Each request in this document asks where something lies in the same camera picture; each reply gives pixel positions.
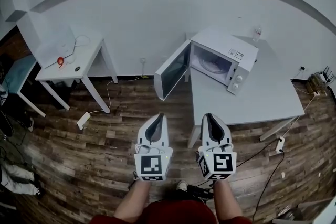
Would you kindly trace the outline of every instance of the microwave window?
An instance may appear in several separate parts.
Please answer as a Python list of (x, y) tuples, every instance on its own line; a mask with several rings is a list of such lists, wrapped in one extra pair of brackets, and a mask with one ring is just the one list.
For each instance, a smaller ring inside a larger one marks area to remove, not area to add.
[(190, 48), (191, 45), (189, 44), (162, 73), (162, 91), (165, 98), (188, 69)]

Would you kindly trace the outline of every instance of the wooden floor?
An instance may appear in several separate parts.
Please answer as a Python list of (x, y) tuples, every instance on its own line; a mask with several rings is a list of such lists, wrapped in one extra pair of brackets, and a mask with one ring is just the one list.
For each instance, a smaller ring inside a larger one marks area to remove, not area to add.
[[(108, 104), (107, 82), (93, 84)], [(301, 84), (296, 86), (304, 90)], [(161, 199), (164, 192), (174, 188), (173, 184), (181, 179), (190, 184), (202, 182), (195, 161), (195, 150), (200, 142), (193, 149), (186, 148), (193, 125), (189, 83), (179, 83), (164, 102), (157, 98), (152, 80), (121, 81), (117, 85), (110, 84), (109, 90), (111, 113), (92, 114), (82, 131), (76, 126), (80, 117), (86, 111), (100, 109), (83, 84), (73, 90), (69, 111), (57, 110), (43, 101), (38, 107), (47, 114), (46, 118), (29, 109), (34, 115), (35, 129), (27, 134), (20, 149), (40, 175), (46, 195), (41, 200), (15, 195), (17, 207), (27, 223), (88, 223), (95, 214), (112, 216), (132, 181), (137, 131), (150, 116), (159, 112), (168, 118), (174, 153), (168, 179), (153, 184), (150, 201)], [(305, 107), (311, 95), (298, 94)], [(330, 95), (317, 97), (290, 130), (284, 147), (286, 158), (264, 193), (256, 222), (270, 221), (286, 206), (334, 195), (335, 108)], [(259, 141), (259, 136), (274, 124), (230, 126), (234, 151), (238, 154), (237, 164), (275, 138)], [(19, 141), (22, 133), (15, 136), (13, 141)], [(281, 160), (281, 155), (273, 154), (275, 146), (276, 143), (243, 164), (229, 179), (247, 217), (252, 217), (266, 181)], [(214, 209), (213, 201), (207, 204)]]

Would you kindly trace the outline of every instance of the open microwave door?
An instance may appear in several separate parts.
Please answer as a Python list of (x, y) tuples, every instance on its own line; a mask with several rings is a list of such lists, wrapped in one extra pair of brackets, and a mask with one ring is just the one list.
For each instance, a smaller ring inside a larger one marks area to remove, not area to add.
[(165, 100), (189, 68), (191, 41), (187, 40), (155, 72), (154, 87), (157, 96)]

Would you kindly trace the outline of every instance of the microwave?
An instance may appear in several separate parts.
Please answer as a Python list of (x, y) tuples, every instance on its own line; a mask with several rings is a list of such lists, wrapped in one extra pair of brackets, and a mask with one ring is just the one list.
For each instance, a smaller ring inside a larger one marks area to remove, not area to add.
[(154, 87), (165, 100), (188, 68), (224, 84), (238, 94), (256, 61), (258, 48), (213, 26), (183, 43), (156, 71)]

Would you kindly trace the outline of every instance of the microwave knob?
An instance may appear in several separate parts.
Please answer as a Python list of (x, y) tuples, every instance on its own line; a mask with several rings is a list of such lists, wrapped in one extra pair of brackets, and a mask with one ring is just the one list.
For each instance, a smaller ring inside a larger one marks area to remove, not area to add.
[(238, 76), (236, 77), (236, 80), (237, 80), (238, 82), (242, 82), (242, 81), (243, 81), (243, 77), (240, 76), (240, 75), (238, 75)]

